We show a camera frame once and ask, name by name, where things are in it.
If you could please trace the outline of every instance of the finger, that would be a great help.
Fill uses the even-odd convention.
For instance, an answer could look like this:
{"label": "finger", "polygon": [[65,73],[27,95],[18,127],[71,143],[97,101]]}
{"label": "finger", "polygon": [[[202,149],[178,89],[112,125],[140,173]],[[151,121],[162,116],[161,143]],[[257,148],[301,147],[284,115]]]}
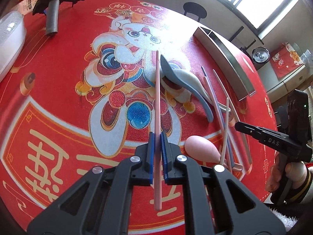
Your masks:
{"label": "finger", "polygon": [[293,181],[292,188],[297,189],[306,180],[307,170],[303,162],[288,163],[285,168],[286,177]]}
{"label": "finger", "polygon": [[279,187],[279,183],[274,179],[273,176],[270,176],[266,182],[265,190],[268,192],[273,192]]}
{"label": "finger", "polygon": [[276,151],[276,153],[275,153],[274,163],[275,163],[275,165],[279,164],[279,152],[278,151]]}
{"label": "finger", "polygon": [[272,166],[272,171],[271,171],[272,177],[275,180],[275,182],[279,182],[281,180],[281,172],[278,169],[278,166]]}
{"label": "finger", "polygon": [[276,191],[279,187],[279,183],[275,182],[274,184],[266,184],[265,185],[265,190],[272,193]]}

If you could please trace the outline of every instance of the metal screw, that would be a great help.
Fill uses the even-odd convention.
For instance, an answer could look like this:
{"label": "metal screw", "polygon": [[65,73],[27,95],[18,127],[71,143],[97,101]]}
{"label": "metal screw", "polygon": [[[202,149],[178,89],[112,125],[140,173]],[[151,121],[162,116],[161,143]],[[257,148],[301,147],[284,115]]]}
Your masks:
{"label": "metal screw", "polygon": [[102,169],[102,167],[100,167],[100,166],[95,166],[95,167],[92,168],[92,172],[93,172],[94,174],[99,174],[99,173],[101,173],[102,171],[103,171],[103,169]]}
{"label": "metal screw", "polygon": [[130,158],[130,161],[131,161],[132,163],[138,163],[138,162],[140,162],[140,157],[134,155],[134,156],[132,156],[132,157]]}
{"label": "metal screw", "polygon": [[180,162],[185,162],[185,161],[187,161],[187,156],[185,156],[185,155],[178,155],[176,158],[177,158],[177,160],[180,161]]}
{"label": "metal screw", "polygon": [[214,169],[217,172],[223,172],[225,170],[225,167],[223,165],[218,164],[214,166]]}

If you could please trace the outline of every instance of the wall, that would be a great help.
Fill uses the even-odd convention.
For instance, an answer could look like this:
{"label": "wall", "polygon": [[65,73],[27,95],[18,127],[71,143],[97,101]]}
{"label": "wall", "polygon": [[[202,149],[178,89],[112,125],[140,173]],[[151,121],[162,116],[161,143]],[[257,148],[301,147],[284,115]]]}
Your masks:
{"label": "wall", "polygon": [[[233,43],[240,46],[248,46],[256,36],[245,24],[236,17],[229,9],[217,0],[144,0],[173,11],[184,13],[185,2],[196,2],[201,4],[208,12],[208,16],[201,20],[201,23],[218,32],[226,39],[229,39],[241,26],[243,31],[233,40]],[[188,14],[193,19],[198,17]],[[313,19],[309,16],[304,3],[299,0],[291,11],[278,23],[276,27],[263,39],[264,46],[270,51],[276,49],[282,42],[296,42],[302,50],[309,49],[313,53]],[[262,46],[257,40],[248,50],[249,53]]]}
{"label": "wall", "polygon": [[313,19],[302,0],[263,38],[263,42],[270,51],[282,42],[295,42],[303,52],[309,49],[313,53]]}
{"label": "wall", "polygon": [[[186,2],[196,2],[202,5],[208,12],[208,16],[205,19],[201,19],[201,23],[216,31],[226,39],[229,39],[241,26],[244,26],[244,30],[239,34],[236,45],[248,46],[256,37],[248,29],[243,22],[236,17],[229,9],[222,5],[217,0],[143,0],[151,2],[170,10],[184,14],[183,5]],[[197,16],[188,14],[195,20]]]}

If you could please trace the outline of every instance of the white fluffy fabric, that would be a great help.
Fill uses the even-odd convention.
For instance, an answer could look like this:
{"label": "white fluffy fabric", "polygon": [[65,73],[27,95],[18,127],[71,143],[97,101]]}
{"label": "white fluffy fabric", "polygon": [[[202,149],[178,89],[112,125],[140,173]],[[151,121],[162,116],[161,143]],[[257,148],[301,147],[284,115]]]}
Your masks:
{"label": "white fluffy fabric", "polygon": [[271,210],[275,216],[279,218],[279,220],[282,221],[282,223],[285,225],[286,231],[289,231],[297,222],[297,219],[294,217],[289,218],[286,216],[283,216],[281,213],[277,212],[276,210]]}

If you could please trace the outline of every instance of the black stool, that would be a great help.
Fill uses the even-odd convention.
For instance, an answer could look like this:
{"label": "black stool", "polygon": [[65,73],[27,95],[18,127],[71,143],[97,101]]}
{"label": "black stool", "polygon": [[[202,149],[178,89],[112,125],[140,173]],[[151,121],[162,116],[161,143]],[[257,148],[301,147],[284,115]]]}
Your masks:
{"label": "black stool", "polygon": [[198,22],[200,22],[201,18],[206,18],[208,13],[200,4],[195,2],[186,2],[183,6],[184,8],[184,15],[186,16],[187,13],[191,13],[193,15],[198,16]]}

